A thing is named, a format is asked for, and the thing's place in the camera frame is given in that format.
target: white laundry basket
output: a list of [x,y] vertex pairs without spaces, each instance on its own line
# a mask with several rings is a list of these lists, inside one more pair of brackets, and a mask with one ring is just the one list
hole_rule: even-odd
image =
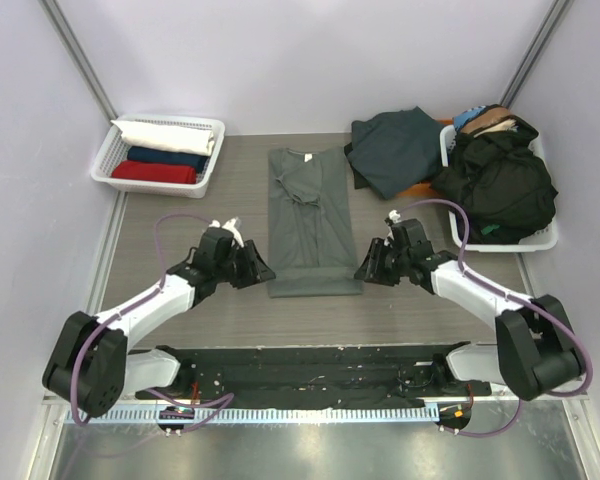
[[[442,152],[442,165],[449,165],[448,152],[453,147],[456,138],[456,130],[453,125],[444,127],[440,132],[440,151]],[[542,140],[540,135],[529,144],[529,148],[537,157],[545,161],[544,149],[542,148]],[[462,240],[458,235],[458,224],[456,223],[456,215],[449,212],[449,221],[451,222],[451,236],[453,242],[459,247],[462,245]],[[467,250],[475,252],[535,252],[538,250],[549,250],[558,242],[558,229],[556,227],[555,218],[544,230],[539,230],[533,235],[523,238],[517,245],[482,245],[469,243]]]
[[108,183],[123,192],[153,193],[176,197],[202,198],[207,193],[209,179],[218,160],[218,154],[224,140],[224,123],[206,118],[182,117],[176,115],[123,115],[118,120],[135,120],[157,125],[177,125],[179,127],[213,130],[215,144],[204,171],[196,172],[198,182],[192,185],[164,182],[144,182],[140,180],[122,180],[111,178],[113,170],[127,159],[129,145],[122,141],[120,129],[112,126],[100,147],[100,151],[91,168],[91,178],[97,182]]

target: wood grain surface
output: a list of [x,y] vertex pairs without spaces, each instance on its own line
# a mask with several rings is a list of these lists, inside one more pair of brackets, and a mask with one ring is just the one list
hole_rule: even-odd
[[[346,134],[227,137],[203,199],[131,194],[103,308],[127,300],[159,278],[152,229],[156,220],[168,213],[197,213],[220,221],[239,216],[244,238],[255,241],[266,261],[267,152],[279,147],[317,152],[348,141]],[[380,200],[369,189],[354,190],[349,169],[347,176],[353,234],[362,261],[371,239],[386,235],[383,219],[387,213],[418,197]],[[436,250],[457,252],[444,208],[426,206],[411,215],[422,221]],[[163,225],[160,237],[168,266],[198,244],[204,228],[190,219]],[[467,262],[495,281],[523,291],[512,254],[469,253]],[[360,296],[281,299],[269,299],[263,285],[238,291],[224,284],[215,295],[169,320],[138,346],[373,345],[493,338],[493,331],[480,320],[408,281],[397,287],[365,285]]]

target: black jacket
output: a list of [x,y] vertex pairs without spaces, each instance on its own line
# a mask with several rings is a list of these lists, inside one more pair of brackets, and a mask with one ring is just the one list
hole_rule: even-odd
[[544,162],[529,149],[538,132],[510,118],[516,130],[458,133],[449,167],[431,184],[465,209],[473,242],[518,243],[546,228],[556,213],[558,192]]

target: cream folded cloth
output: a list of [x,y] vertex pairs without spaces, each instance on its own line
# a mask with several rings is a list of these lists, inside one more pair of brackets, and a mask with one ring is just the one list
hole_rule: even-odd
[[206,156],[213,152],[215,141],[211,130],[126,120],[112,120],[111,123],[122,131],[122,140],[125,143],[136,147]]

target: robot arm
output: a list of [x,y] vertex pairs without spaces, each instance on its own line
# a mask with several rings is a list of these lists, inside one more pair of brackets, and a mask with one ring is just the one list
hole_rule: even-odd
[[122,305],[94,316],[83,312],[71,315],[44,372],[44,386],[69,400],[78,351],[98,325],[113,316],[117,319],[90,347],[80,370],[80,409],[98,417],[123,394],[171,385],[181,366],[173,352],[156,348],[129,355],[133,347],[171,317],[212,295],[219,283],[228,282],[241,289],[275,278],[253,241],[242,240],[236,224],[237,219],[222,227],[212,223],[197,249],[192,249],[193,255],[167,270],[163,280]]
[[463,272],[455,255],[433,251],[418,220],[401,220],[392,212],[386,222],[389,235],[372,240],[355,278],[394,286],[408,277],[414,285],[457,303],[496,331],[496,346],[469,344],[447,356],[456,379],[505,384],[528,401],[584,373],[584,360],[569,338],[514,300],[535,304],[572,330],[557,299],[549,295],[533,299],[472,272],[476,282]]

